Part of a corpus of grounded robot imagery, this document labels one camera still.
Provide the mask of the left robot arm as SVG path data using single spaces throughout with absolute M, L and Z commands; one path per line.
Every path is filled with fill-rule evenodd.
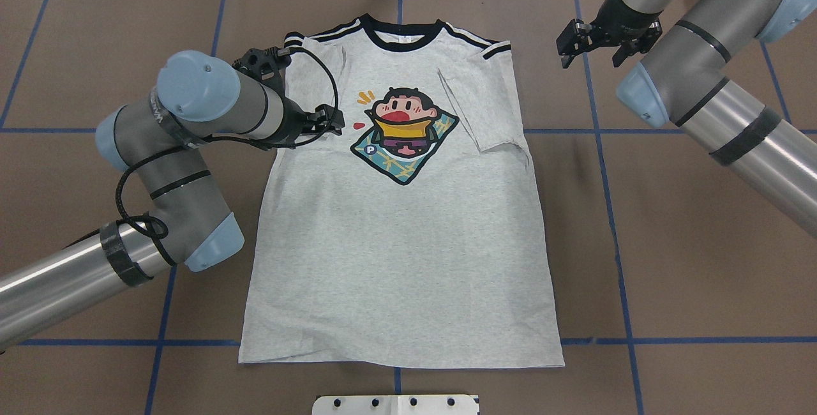
M 285 94 L 284 70 L 304 54 L 323 70 L 332 103 L 304 112 Z M 6 350 L 176 264 L 202 271 L 227 260 L 244 237 L 199 148 L 241 142 L 294 149 L 345 123 L 329 67 L 303 47 L 250 49 L 228 63 L 176 52 L 149 95 L 99 124 L 100 155 L 121 171 L 119 219 L 2 279 Z

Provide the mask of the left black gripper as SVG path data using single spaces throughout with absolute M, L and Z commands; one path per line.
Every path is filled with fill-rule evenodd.
M 278 147 L 294 147 L 303 135 L 343 134 L 345 120 L 339 118 L 336 106 L 321 104 L 314 112 L 304 112 L 295 101 L 283 99 L 283 117 L 278 127 Z

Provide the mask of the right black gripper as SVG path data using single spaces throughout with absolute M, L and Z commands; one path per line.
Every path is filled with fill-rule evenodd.
M 611 58 L 614 68 L 635 54 L 647 54 L 663 34 L 656 13 L 642 13 L 624 0 L 604 0 L 591 23 L 572 19 L 555 40 L 561 68 L 568 69 L 575 57 L 596 47 L 618 47 Z

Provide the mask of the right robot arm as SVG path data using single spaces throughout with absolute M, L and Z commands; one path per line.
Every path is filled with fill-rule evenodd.
M 563 68 L 601 47 L 616 48 L 614 66 L 642 54 L 618 100 L 651 127 L 679 127 L 814 236 L 815 143 L 723 71 L 748 43 L 776 42 L 813 11 L 815 0 L 604 0 L 555 46 Z

